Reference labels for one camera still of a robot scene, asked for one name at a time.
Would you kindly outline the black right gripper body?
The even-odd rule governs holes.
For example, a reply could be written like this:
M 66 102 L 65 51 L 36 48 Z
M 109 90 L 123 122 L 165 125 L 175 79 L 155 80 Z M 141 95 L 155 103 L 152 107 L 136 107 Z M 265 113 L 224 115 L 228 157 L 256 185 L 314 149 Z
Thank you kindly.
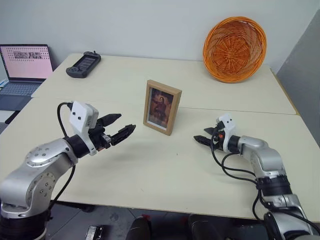
M 225 131 L 224 131 L 225 125 L 222 121 L 217 123 L 216 127 L 213 128 L 213 143 L 214 148 L 217 150 L 223 151 L 223 144 L 225 140 Z

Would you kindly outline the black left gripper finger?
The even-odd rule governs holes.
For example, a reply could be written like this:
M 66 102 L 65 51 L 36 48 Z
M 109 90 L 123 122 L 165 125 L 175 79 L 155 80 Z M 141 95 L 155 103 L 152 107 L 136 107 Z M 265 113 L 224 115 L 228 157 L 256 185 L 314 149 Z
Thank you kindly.
M 129 124 L 120 129 L 116 134 L 110 137 L 111 141 L 110 144 L 115 146 L 122 142 L 123 140 L 127 139 L 135 130 L 135 124 Z
M 111 113 L 107 114 L 105 116 L 102 116 L 97 119 L 96 125 L 98 127 L 107 127 L 111 124 L 113 124 L 117 119 L 119 119 L 122 116 L 121 113 Z

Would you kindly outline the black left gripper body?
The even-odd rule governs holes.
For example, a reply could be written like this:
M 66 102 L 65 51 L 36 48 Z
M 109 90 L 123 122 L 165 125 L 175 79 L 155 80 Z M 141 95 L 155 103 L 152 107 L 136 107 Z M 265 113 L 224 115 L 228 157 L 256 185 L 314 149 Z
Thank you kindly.
M 88 130 L 88 135 L 98 152 L 111 146 L 111 138 L 105 134 L 105 127 L 99 121 Z

